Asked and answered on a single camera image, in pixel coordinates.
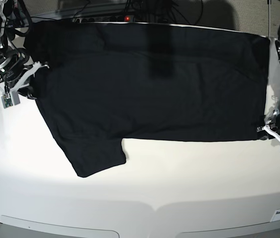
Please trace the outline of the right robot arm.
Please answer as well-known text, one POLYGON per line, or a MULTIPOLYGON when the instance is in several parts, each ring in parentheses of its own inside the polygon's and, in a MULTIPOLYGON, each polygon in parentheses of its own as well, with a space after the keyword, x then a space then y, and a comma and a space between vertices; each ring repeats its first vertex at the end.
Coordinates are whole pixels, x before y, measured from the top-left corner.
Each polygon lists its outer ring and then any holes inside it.
POLYGON ((35 72, 46 64, 30 62, 34 55, 13 43, 16 36, 28 36, 32 28, 32 17, 24 1, 0 0, 0 89, 6 97, 13 92, 32 100, 38 96, 35 72))

